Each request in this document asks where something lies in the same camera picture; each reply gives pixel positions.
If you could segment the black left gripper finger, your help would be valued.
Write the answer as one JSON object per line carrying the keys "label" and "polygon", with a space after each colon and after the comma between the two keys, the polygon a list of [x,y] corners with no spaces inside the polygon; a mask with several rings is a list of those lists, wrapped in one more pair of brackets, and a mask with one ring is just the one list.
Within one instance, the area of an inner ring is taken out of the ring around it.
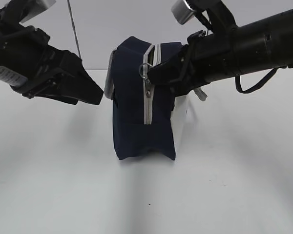
{"label": "black left gripper finger", "polygon": [[73,84],[73,88],[66,91],[69,96],[87,104],[100,104],[103,90],[84,69],[80,59],[63,64],[63,71],[65,75],[78,78],[78,82]]}
{"label": "black left gripper finger", "polygon": [[73,88],[75,82],[78,82],[78,78],[69,75],[42,76],[30,81],[30,93],[33,97],[48,98],[76,105],[78,100],[66,93]]}

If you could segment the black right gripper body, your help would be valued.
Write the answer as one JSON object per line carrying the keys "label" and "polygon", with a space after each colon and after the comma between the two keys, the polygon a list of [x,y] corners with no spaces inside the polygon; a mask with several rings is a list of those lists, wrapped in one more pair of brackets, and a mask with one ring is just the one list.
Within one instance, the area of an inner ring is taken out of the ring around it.
{"label": "black right gripper body", "polygon": [[169,59],[169,88],[174,95],[185,95],[212,82],[239,76],[234,51],[238,26],[222,33],[202,36],[198,31]]}

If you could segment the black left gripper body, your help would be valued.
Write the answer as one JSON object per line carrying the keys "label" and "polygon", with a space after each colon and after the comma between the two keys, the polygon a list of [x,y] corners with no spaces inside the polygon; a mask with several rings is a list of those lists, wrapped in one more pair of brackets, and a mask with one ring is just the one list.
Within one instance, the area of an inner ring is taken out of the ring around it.
{"label": "black left gripper body", "polygon": [[30,81],[42,76],[65,75],[63,64],[80,58],[49,45],[50,37],[34,26],[0,14],[0,81],[22,96],[34,98]]}

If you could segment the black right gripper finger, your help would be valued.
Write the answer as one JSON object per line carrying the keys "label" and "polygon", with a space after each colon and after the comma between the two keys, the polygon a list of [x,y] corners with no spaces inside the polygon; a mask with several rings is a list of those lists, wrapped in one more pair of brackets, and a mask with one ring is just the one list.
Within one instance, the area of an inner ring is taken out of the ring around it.
{"label": "black right gripper finger", "polygon": [[154,85],[192,85],[192,74],[191,53],[179,53],[151,68],[147,77]]}

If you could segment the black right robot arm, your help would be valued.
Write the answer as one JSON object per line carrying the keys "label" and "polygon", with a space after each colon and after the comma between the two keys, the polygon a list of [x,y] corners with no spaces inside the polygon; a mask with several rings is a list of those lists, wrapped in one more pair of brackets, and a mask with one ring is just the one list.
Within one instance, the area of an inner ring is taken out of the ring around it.
{"label": "black right robot arm", "polygon": [[293,69],[293,9],[237,26],[232,16],[210,12],[213,33],[191,34],[175,55],[147,72],[153,85],[175,96],[212,82],[234,78],[236,90],[249,94],[279,69]]}

